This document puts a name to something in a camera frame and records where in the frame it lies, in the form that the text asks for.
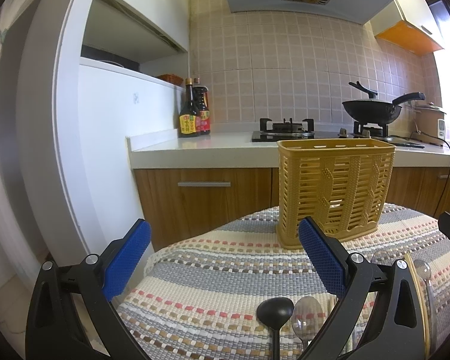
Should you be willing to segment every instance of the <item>orange cabinet underside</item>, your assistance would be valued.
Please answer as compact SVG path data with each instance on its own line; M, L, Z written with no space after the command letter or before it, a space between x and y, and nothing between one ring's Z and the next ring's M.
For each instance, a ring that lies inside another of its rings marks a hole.
M421 30L413 27L404 20L379 33L376 37L396 44L418 56L424 56L443 49Z

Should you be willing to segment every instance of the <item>stove knob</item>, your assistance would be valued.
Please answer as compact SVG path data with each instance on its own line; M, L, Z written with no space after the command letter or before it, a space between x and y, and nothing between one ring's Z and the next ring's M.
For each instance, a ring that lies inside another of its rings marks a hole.
M348 137L347 129L346 128L341 128L340 132L338 133L338 136L340 138L347 138Z

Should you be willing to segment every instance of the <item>bottle label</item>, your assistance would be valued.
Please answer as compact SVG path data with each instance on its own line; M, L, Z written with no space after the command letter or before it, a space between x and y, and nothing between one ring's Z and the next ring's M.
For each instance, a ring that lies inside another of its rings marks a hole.
M197 132L202 130L202 118L200 116L195 117L195 130Z
M182 134L193 134L197 132L197 127L195 125L194 115L181 115L180 117L180 132Z
M200 111L200 117L202 119L202 131L210 130L210 111Z

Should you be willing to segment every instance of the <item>countertop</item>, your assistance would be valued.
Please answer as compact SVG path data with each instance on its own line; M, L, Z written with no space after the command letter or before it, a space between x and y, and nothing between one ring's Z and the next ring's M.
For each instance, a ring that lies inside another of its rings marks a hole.
M277 168L276 142L251 142L251 132L212 133L130 152L132 169L157 168ZM395 167L449 167L450 151L422 143L424 149L397 147Z

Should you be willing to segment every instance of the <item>gas stove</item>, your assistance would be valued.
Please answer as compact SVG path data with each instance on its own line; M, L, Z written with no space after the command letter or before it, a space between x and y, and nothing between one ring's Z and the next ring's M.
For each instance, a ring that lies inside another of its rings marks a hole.
M403 138L390 137L388 135L388 126L385 128L376 128L366 125L360 125L355 122L353 134L348 134L345 128L339 132L315 131L313 119L304 119L302 123L296 123L290 118L283 122L272 122L271 119L260 119L260 131L254 131L252 142L277 142L279 140L295 139L331 139L331 138L373 138L388 142L395 146L413 147L423 149L419 145Z

